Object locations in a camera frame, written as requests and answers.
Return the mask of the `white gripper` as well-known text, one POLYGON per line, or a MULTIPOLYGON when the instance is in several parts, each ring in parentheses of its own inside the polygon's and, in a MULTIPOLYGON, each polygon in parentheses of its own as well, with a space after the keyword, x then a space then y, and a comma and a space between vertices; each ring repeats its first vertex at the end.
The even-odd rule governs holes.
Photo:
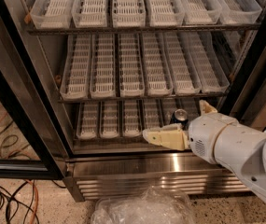
POLYGON ((220 113, 207 101, 200 100, 201 116, 189 125, 188 136, 180 123, 142 131, 144 139, 152 145, 183 151, 190 146, 192 152, 208 163, 216 164, 214 146, 220 133, 238 120, 220 113))

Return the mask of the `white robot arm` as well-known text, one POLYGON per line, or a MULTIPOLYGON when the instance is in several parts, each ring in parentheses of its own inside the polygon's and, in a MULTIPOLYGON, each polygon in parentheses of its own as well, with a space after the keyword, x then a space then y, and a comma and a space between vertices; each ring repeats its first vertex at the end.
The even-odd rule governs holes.
POLYGON ((201 115, 183 129, 184 111, 176 110, 176 122, 143 130, 147 142, 174 150, 190 148, 199 158, 219 164, 266 203, 266 133, 244 126, 219 113, 204 100, 201 115))

